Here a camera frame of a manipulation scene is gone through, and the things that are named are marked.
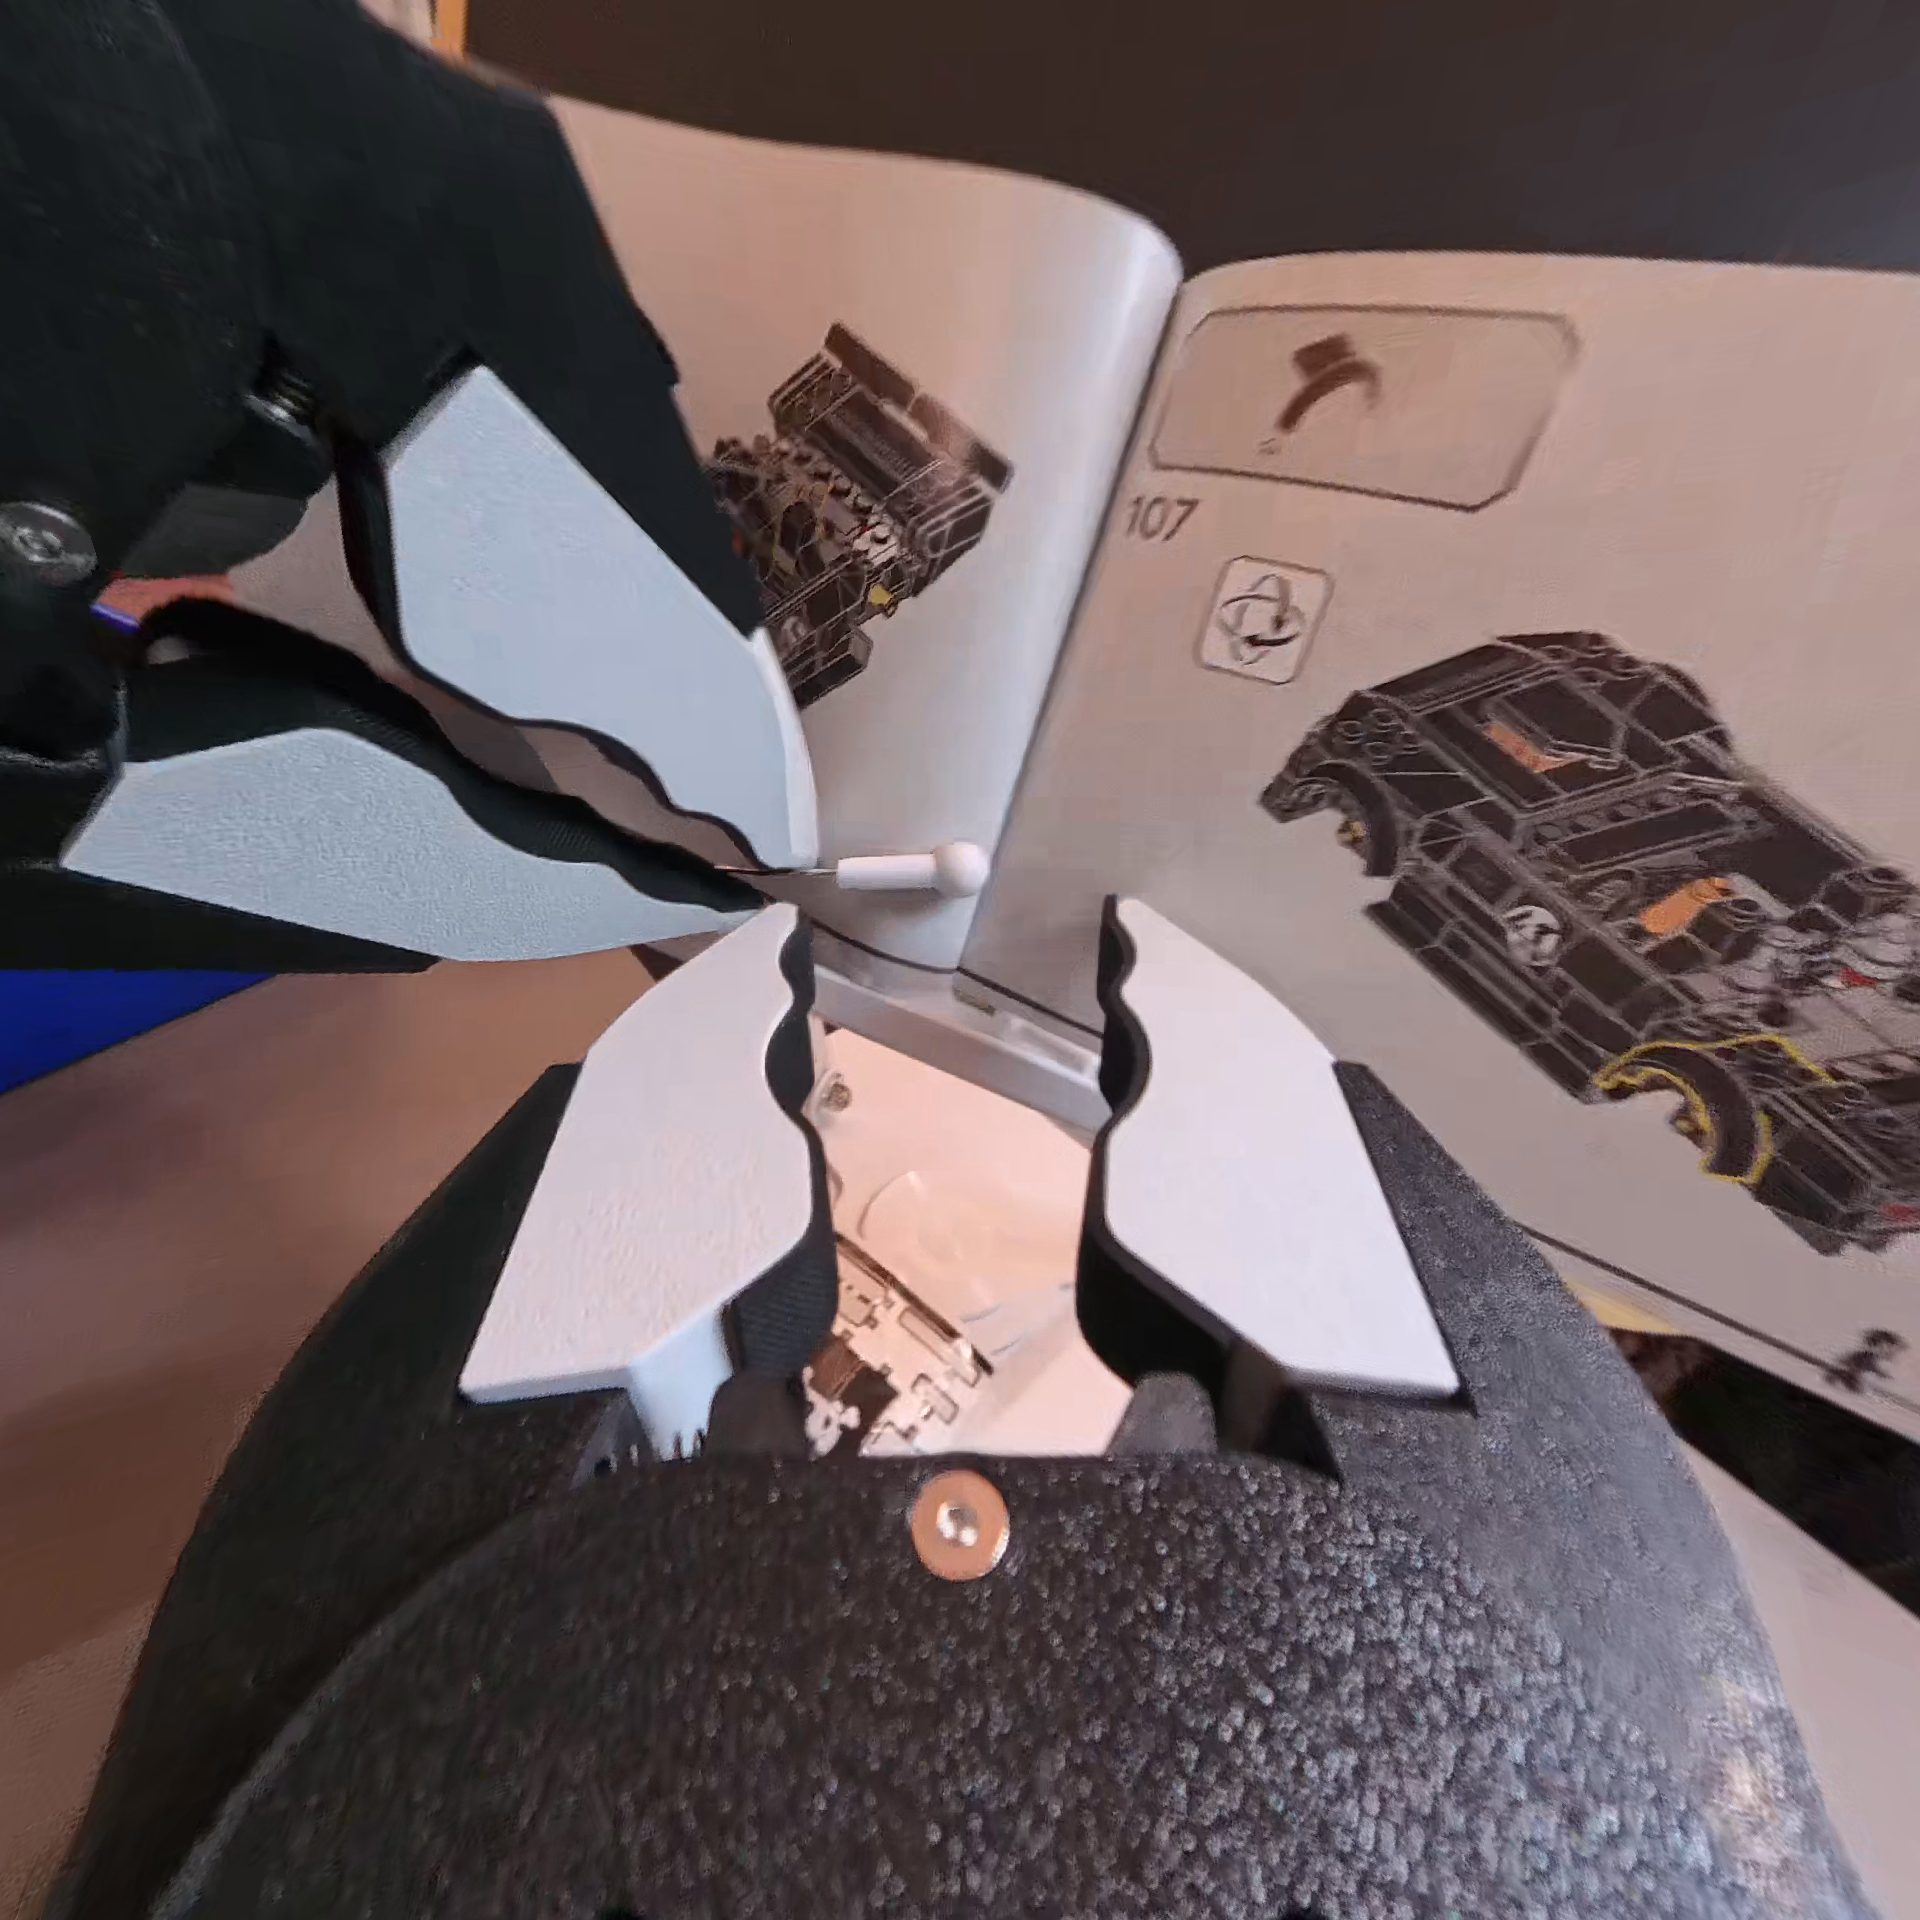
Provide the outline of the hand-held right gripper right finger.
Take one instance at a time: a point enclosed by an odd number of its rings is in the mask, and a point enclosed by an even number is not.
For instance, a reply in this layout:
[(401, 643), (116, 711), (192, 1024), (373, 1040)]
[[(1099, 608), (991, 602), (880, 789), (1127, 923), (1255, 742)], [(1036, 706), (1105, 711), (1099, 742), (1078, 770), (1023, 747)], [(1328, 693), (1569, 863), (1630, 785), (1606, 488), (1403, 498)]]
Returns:
[(1264, 983), (1134, 895), (1097, 933), (1108, 1103), (1075, 1323), (1123, 1380), (1210, 1393), (1249, 1352), (1291, 1388), (1443, 1403), (1463, 1380), (1340, 1081)]

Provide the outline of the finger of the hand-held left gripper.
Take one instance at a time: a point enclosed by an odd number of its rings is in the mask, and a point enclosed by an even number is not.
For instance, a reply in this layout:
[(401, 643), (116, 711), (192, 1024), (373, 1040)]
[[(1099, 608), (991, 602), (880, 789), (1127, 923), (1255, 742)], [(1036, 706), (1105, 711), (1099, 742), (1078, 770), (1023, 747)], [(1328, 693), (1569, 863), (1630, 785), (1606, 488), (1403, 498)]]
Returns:
[(766, 630), (737, 623), (492, 372), (345, 449), (345, 548), (424, 679), (590, 736), (759, 870), (819, 856), (812, 761)]
[(568, 794), (334, 724), (128, 761), (59, 870), (457, 963), (726, 934), (765, 912)]

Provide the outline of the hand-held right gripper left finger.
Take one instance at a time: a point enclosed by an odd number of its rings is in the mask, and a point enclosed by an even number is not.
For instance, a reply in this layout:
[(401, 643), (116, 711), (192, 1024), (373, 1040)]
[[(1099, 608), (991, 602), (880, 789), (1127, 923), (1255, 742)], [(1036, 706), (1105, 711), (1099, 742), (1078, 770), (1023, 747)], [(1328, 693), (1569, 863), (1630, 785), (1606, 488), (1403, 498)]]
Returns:
[(835, 1323), (809, 1012), (809, 921), (759, 912), (612, 1020), (571, 1081), (464, 1397), (710, 1403), (737, 1374), (803, 1374)]

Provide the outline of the blue plastic bin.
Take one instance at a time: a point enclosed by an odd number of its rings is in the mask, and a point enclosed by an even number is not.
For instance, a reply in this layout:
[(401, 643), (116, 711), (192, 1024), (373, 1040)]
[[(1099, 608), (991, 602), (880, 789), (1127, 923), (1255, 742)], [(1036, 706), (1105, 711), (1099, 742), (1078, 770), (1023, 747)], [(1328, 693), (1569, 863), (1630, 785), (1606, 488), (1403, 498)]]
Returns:
[(260, 969), (4, 969), (4, 1091), (262, 982)]

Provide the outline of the lego instruction booklet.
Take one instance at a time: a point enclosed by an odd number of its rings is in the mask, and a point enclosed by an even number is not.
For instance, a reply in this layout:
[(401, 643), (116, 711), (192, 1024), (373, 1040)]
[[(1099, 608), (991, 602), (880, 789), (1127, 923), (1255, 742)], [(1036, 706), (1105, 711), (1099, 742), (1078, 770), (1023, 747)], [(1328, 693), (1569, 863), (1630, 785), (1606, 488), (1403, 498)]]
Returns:
[(1918, 1435), (1918, 194), (1893, 248), (1188, 273), (955, 157), (554, 100), (766, 590), (849, 1024), (1093, 1123), (1131, 895), (1577, 1292)]

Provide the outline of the white sticker sheet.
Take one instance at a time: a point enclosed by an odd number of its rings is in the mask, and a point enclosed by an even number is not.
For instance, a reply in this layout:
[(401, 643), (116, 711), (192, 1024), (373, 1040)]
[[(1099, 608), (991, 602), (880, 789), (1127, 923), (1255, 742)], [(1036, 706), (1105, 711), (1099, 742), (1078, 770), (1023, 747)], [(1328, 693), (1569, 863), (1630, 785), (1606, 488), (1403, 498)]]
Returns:
[(803, 1368), (817, 1462), (950, 1452), (994, 1365), (856, 1236), (839, 1233), (839, 1311)]

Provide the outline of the white tray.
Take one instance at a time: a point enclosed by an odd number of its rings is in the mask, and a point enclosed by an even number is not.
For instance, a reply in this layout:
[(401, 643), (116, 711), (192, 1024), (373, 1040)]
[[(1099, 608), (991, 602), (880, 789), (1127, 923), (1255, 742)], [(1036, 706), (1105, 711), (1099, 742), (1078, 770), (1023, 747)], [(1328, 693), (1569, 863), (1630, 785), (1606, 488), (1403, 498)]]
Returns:
[(1099, 1452), (1127, 1388), (1075, 1323), (1090, 1149), (1049, 1116), (853, 1030), (812, 1030), (835, 1233), (994, 1365), (955, 1452)]

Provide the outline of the black flag board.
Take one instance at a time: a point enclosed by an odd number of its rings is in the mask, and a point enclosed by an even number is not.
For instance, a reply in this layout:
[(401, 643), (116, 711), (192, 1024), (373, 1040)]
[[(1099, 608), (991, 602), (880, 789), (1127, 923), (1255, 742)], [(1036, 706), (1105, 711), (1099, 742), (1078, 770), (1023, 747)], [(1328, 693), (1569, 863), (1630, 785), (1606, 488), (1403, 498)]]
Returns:
[(1192, 269), (1918, 269), (1918, 3), (469, 3), (466, 51), (685, 126), (1054, 178)]

